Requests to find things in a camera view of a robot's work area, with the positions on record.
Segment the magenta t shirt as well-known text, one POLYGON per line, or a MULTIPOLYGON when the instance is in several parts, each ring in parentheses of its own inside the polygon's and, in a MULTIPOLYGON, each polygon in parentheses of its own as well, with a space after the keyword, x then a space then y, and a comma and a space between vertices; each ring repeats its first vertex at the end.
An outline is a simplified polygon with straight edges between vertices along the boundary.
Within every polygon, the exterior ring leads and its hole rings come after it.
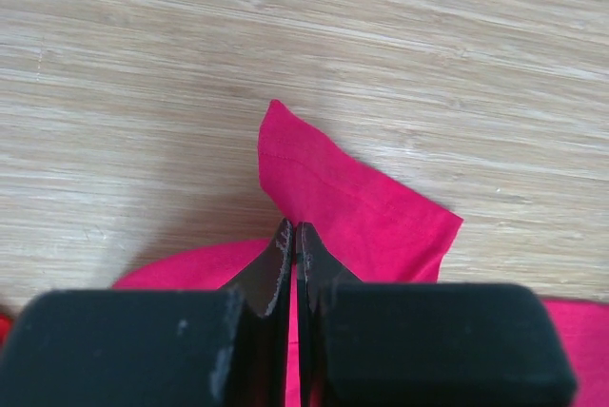
MULTIPOLYGON (((272 100, 258 136, 262 190, 294 225, 313 223, 329 252, 365 281, 438 280, 463 219, 343 152, 272 100)), ((231 242, 133 270, 122 289, 219 288, 268 245, 231 242)), ((296 281, 291 281, 285 406, 301 406, 296 281)), ((580 387, 574 406, 608 406, 608 304, 543 300, 580 387)))

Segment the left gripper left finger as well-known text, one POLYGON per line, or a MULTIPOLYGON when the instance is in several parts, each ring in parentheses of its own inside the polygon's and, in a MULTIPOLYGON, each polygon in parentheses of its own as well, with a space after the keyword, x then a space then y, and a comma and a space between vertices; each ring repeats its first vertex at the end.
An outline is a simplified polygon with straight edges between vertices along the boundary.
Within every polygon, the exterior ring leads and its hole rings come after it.
POLYGON ((239 302, 218 371, 225 406, 285 404, 293 239, 293 224, 281 220, 265 249, 223 286, 239 302))

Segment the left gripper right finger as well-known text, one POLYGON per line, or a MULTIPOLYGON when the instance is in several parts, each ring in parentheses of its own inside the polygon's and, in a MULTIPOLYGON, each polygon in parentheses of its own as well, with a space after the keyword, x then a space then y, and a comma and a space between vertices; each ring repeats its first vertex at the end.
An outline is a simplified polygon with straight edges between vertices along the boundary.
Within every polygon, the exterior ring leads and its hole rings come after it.
POLYGON ((338 331, 323 317, 324 291, 360 280, 324 246, 312 223, 299 223, 295 233, 297 259, 300 399, 303 406, 365 406, 365 383, 356 372, 363 364, 361 342, 352 341, 343 351, 345 361, 330 376, 327 371, 327 338, 338 331))

